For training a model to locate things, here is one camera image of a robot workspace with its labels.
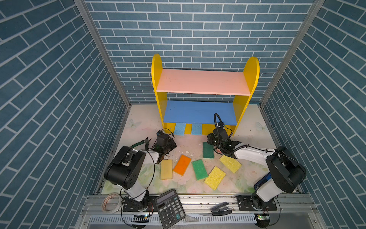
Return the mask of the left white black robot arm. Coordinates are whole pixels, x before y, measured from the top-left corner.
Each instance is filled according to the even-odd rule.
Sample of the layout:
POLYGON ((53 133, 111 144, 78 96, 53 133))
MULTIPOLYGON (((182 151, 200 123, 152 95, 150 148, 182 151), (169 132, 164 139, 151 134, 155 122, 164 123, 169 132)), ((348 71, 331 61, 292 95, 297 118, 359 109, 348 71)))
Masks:
POLYGON ((156 172, 156 165, 167 166, 168 179, 173 177, 172 161, 165 159, 177 145, 174 141, 172 131, 164 128, 156 133, 156 141, 152 147, 150 139, 146 138, 132 146, 123 146, 115 155, 104 172, 104 179, 116 185, 124 191, 127 196, 122 198, 122 210, 144 211, 151 209, 153 204, 149 201, 148 187, 144 188, 138 181, 141 169, 144 164, 153 165, 153 180, 156 172))

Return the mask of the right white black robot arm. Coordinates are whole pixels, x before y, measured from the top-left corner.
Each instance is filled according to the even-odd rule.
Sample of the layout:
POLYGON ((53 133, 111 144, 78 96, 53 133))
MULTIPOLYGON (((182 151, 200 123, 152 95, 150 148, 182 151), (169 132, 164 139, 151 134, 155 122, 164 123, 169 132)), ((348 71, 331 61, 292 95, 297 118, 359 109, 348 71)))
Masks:
POLYGON ((250 206, 255 210, 263 210, 274 201, 279 194, 292 193, 306 177, 306 169, 285 147, 261 149, 240 141, 232 141, 221 125, 207 136, 207 143, 233 159, 248 160, 265 166, 269 173, 261 178, 254 187, 249 199, 250 206))

